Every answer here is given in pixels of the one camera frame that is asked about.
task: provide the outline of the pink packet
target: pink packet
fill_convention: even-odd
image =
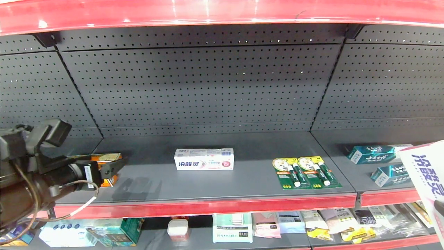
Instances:
[[[276,213],[253,213],[253,235],[262,238],[281,238]]]

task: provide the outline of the green toothpaste box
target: green toothpaste box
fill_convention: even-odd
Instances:
[[[87,231],[104,246],[136,246],[144,218],[97,219]]]
[[[397,163],[397,152],[412,147],[412,144],[354,146],[347,158],[354,164]]]
[[[403,164],[379,167],[371,176],[379,187],[392,186],[411,181]]]

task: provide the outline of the white box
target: white box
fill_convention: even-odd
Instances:
[[[233,149],[176,149],[177,170],[233,170]]]
[[[95,246],[97,239],[86,227],[94,220],[61,220],[48,222],[42,228],[39,238],[50,247]]]
[[[444,246],[444,141],[403,149],[399,152],[418,194]]]

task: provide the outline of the orange product box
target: orange product box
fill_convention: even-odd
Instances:
[[[95,161],[97,162],[97,165],[99,165],[99,170],[100,170],[100,165],[105,164],[107,162],[112,162],[118,159],[122,159],[122,155],[121,153],[101,153],[101,154],[73,155],[73,156],[68,156],[68,158],[75,158],[86,161]],[[112,187],[115,185],[118,179],[119,176],[115,174],[113,177],[103,180],[103,183],[100,187]]]

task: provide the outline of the green blister package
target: green blister package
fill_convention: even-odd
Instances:
[[[283,189],[342,187],[320,156],[276,158],[272,164]]]

